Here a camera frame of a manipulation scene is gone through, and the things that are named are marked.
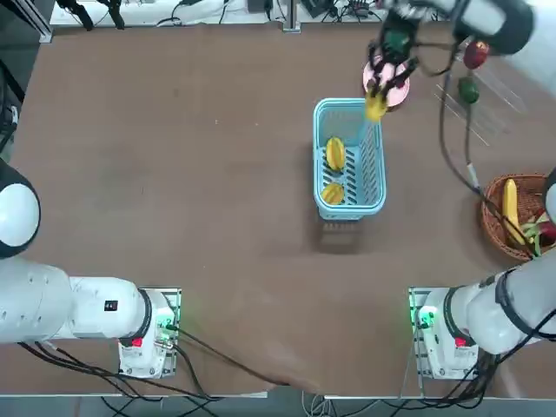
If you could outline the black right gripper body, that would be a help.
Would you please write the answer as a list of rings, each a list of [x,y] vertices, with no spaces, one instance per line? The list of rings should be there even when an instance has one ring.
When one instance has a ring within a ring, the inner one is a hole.
[[[396,11],[387,13],[379,40],[381,56],[386,63],[399,65],[409,59],[419,25],[417,18],[403,17]]]

